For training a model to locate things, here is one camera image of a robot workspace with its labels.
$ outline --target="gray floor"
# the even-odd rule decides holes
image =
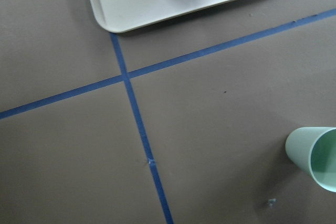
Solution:
[[[166,223],[124,84],[62,98],[121,74],[89,1],[0,3],[0,223]],[[132,71],[333,8],[239,0],[118,39]],[[131,79],[174,223],[334,223],[284,143],[335,126],[335,37],[336,15]]]

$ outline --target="blue painter's tape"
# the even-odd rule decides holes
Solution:
[[[119,41],[118,41],[118,37],[113,33],[110,33],[110,37],[111,37],[112,44],[113,44],[114,51],[115,51],[115,55],[117,57],[118,64],[119,64],[119,67],[120,67],[121,76],[123,78],[128,97],[130,99],[130,103],[131,103],[131,107],[132,107],[133,114],[134,114],[134,117],[135,117],[135,121],[136,121],[136,124],[138,126],[141,141],[142,141],[142,144],[143,144],[143,147],[144,147],[144,150],[145,150],[145,154],[146,154],[146,157],[147,157],[147,160],[148,160],[148,164],[149,164],[152,176],[153,176],[153,180],[154,180],[154,183],[155,183],[157,194],[159,196],[161,207],[162,207],[164,216],[166,218],[166,222],[167,222],[167,224],[173,224],[174,223],[173,218],[172,218],[172,215],[171,215],[171,212],[170,212],[170,209],[169,209],[169,206],[168,206],[168,202],[166,200],[166,196],[165,196],[165,193],[164,193],[164,190],[163,190],[163,187],[162,187],[162,183],[161,183],[161,180],[160,180],[160,177],[159,177],[158,169],[156,167],[156,162],[155,162],[155,159],[153,157],[153,153],[152,153],[149,141],[148,141],[148,137],[147,137],[147,134],[146,134],[146,130],[145,130],[143,121],[142,121],[142,117],[141,117],[141,114],[140,114],[137,99],[135,98],[132,83],[131,83],[129,75],[127,73],[127,68],[126,68],[126,64],[125,64],[125,61],[124,61],[124,58],[123,58],[123,55],[122,55],[122,51],[121,51],[121,47],[120,47],[120,44],[119,44]]]
[[[179,63],[183,63],[183,62],[186,62],[186,61],[189,61],[189,60],[192,60],[192,59],[196,59],[198,57],[213,54],[215,52],[225,50],[225,49],[228,49],[228,48],[231,48],[231,47],[236,47],[236,46],[242,45],[244,43],[251,42],[253,40],[257,40],[257,39],[261,39],[261,38],[264,38],[264,37],[267,37],[267,36],[271,36],[271,35],[286,31],[286,30],[290,30],[290,29],[293,29],[293,28],[296,28],[296,27],[299,27],[299,26],[303,26],[303,25],[306,25],[306,24],[309,24],[309,23],[313,23],[313,22],[316,22],[316,21],[319,21],[319,20],[322,20],[322,19],[325,19],[325,18],[332,17],[332,16],[336,16],[336,9],[328,10],[328,11],[323,12],[323,13],[319,13],[319,14],[316,14],[316,15],[313,15],[313,16],[310,16],[310,17],[299,19],[297,21],[289,22],[289,23],[286,23],[286,24],[283,24],[283,25],[280,25],[280,26],[277,26],[277,27],[274,27],[274,28],[259,31],[259,32],[254,33],[254,34],[250,34],[250,35],[240,37],[240,38],[237,38],[237,39],[234,39],[234,40],[230,40],[230,41],[218,44],[218,45],[214,45],[214,46],[211,46],[211,47],[208,47],[208,48],[204,48],[204,49],[201,49],[199,51],[192,52],[190,54],[182,55],[182,56],[170,59],[170,60],[166,60],[166,61],[163,61],[163,62],[160,62],[160,63],[157,63],[157,64],[153,64],[153,65],[141,68],[141,69],[137,69],[137,70],[129,72],[129,77],[130,78],[135,78],[135,77],[138,77],[138,76],[142,76],[142,75],[147,74],[147,73],[158,71],[160,69],[164,69],[164,68],[167,68],[167,67],[179,64]]]
[[[103,88],[103,87],[106,87],[106,86],[109,86],[109,85],[112,85],[112,84],[115,84],[121,81],[122,81],[122,77],[116,76],[116,77],[112,77],[106,80],[92,83],[90,85],[86,85],[81,88],[77,88],[77,89],[73,89],[73,90],[70,90],[70,91],[67,91],[61,94],[53,95],[52,97],[47,97],[42,100],[38,100],[38,101],[25,104],[25,105],[22,105],[22,106],[19,106],[19,107],[16,107],[16,108],[13,108],[7,111],[0,112],[0,119],[4,119],[12,115],[17,115],[17,114],[20,114],[20,113],[23,113],[29,110],[33,110],[33,109],[36,109],[36,108],[39,108],[39,107],[42,107],[42,106],[45,106],[45,105],[48,105],[54,102],[58,102],[58,101],[61,101],[61,100],[64,100],[70,97],[75,97],[79,94],[83,94],[83,93],[90,92],[92,90],[100,89],[100,88]]]

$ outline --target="blue tape line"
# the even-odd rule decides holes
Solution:
[[[95,82],[95,83],[92,83],[92,84],[89,84],[89,85],[86,85],[86,86],[83,86],[77,89],[73,89],[73,90],[70,90],[70,91],[67,91],[61,94],[53,95],[52,97],[44,98],[42,100],[38,100],[38,101],[25,104],[25,105],[22,105],[22,106],[19,106],[19,107],[16,107],[16,108],[13,108],[7,111],[3,111],[3,112],[0,112],[0,120],[7,118],[9,116],[12,116],[12,115],[17,115],[17,114],[20,114],[20,113],[23,113],[29,110],[33,110],[33,109],[36,109],[36,108],[39,108],[39,107],[42,107],[42,106],[45,106],[45,105],[48,105],[54,102],[58,102],[58,101],[61,101],[61,100],[64,100],[70,97],[74,97],[79,94],[83,94],[83,93],[87,93],[92,90],[100,89],[100,88],[103,88],[103,87],[106,87],[106,86],[109,86],[109,85],[112,85],[112,84],[115,84],[121,81],[122,81],[122,76],[112,77],[112,78],[98,81],[98,82]]]
[[[289,22],[289,23],[286,23],[286,24],[283,24],[283,25],[280,25],[280,26],[277,26],[277,27],[274,27],[274,28],[259,31],[259,32],[254,33],[254,34],[250,34],[250,35],[247,35],[247,36],[244,36],[244,37],[240,37],[240,38],[237,38],[237,39],[234,39],[234,40],[230,40],[228,42],[224,42],[224,43],[221,43],[221,44],[218,44],[218,45],[214,45],[214,46],[211,46],[211,47],[208,47],[208,48],[204,48],[204,49],[201,49],[199,51],[192,52],[190,54],[182,55],[182,56],[170,59],[170,60],[162,61],[162,62],[157,63],[157,64],[153,64],[153,65],[150,65],[150,66],[147,66],[147,67],[144,67],[144,68],[140,68],[140,69],[129,72],[129,77],[132,79],[132,78],[135,78],[135,77],[138,77],[138,76],[142,76],[142,75],[150,73],[150,72],[158,71],[158,70],[161,70],[161,69],[179,64],[179,63],[183,63],[183,62],[195,59],[195,58],[199,58],[199,57],[202,57],[202,56],[213,54],[213,53],[221,51],[221,50],[225,50],[225,49],[228,49],[228,48],[231,48],[231,47],[239,46],[241,44],[248,43],[248,42],[251,42],[253,40],[257,40],[257,39],[261,39],[261,38],[271,36],[271,35],[274,35],[274,34],[277,34],[277,33],[281,33],[283,31],[290,30],[290,29],[293,29],[293,28],[296,28],[296,27],[299,27],[299,26],[303,26],[303,25],[306,25],[306,24],[309,24],[309,23],[313,23],[313,22],[316,22],[316,21],[319,21],[319,20],[322,20],[322,19],[325,19],[325,18],[332,17],[332,16],[336,16],[336,9],[328,10],[328,11],[323,12],[323,13],[319,13],[319,14],[316,14],[316,15],[313,15],[313,16],[310,16],[310,17],[299,19],[297,21]]]
[[[146,157],[147,157],[147,160],[148,160],[148,163],[149,163],[149,167],[150,167],[152,176],[153,176],[153,180],[154,180],[154,183],[155,183],[157,194],[159,196],[159,200],[160,200],[160,203],[161,203],[161,206],[162,206],[162,210],[163,210],[164,216],[166,218],[166,222],[167,222],[167,224],[173,224],[174,223],[173,218],[172,218],[171,212],[169,210],[168,202],[167,202],[167,199],[166,199],[163,187],[162,187],[162,183],[161,183],[161,180],[160,180],[160,177],[159,177],[158,169],[156,167],[156,162],[155,162],[155,159],[153,157],[153,153],[152,153],[149,141],[148,141],[148,137],[147,137],[147,134],[146,134],[146,130],[145,130],[143,121],[142,121],[142,117],[141,117],[141,114],[140,114],[137,99],[135,98],[132,83],[131,83],[131,80],[129,78],[128,72],[127,72],[126,64],[125,64],[125,61],[124,61],[124,58],[123,58],[123,55],[122,55],[122,51],[121,51],[121,47],[120,47],[120,44],[119,44],[119,41],[118,41],[118,37],[113,33],[110,33],[110,37],[111,37],[111,40],[112,40],[112,44],[114,46],[114,51],[116,52],[115,55],[116,55],[117,60],[118,60],[118,64],[119,64],[120,71],[121,71],[121,76],[123,78],[128,97],[130,99],[130,103],[131,103],[131,107],[132,107],[133,114],[134,114],[134,117],[135,117],[135,121],[136,121],[136,124],[138,126],[141,141],[142,141],[142,144],[143,144],[143,147],[144,147],[144,150],[145,150],[145,154],[146,154]]]

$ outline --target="light green plastic cup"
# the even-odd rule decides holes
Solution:
[[[286,140],[286,153],[317,184],[336,192],[336,128],[298,128]]]

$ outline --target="cup rim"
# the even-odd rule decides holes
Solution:
[[[308,165],[309,165],[309,172],[310,172],[312,178],[315,180],[315,182],[316,182],[318,185],[320,185],[322,188],[324,188],[324,189],[326,189],[326,190],[328,190],[328,191],[332,191],[332,192],[335,192],[335,193],[336,193],[336,186],[325,186],[325,184],[319,182],[319,181],[316,179],[316,177],[315,177],[315,175],[314,175],[314,172],[313,172],[313,170],[312,170],[312,168],[311,168],[311,154],[312,154],[312,152],[313,152],[313,149],[314,149],[316,143],[317,143],[318,140],[320,140],[321,137],[323,137],[326,133],[331,132],[331,131],[335,131],[335,130],[336,130],[336,127],[331,127],[331,128],[329,128],[329,129],[326,129],[325,131],[323,131],[321,134],[319,134],[319,136],[316,138],[316,140],[314,141],[314,143],[311,145],[311,147],[310,147],[310,149],[309,149],[309,160],[308,160]]]

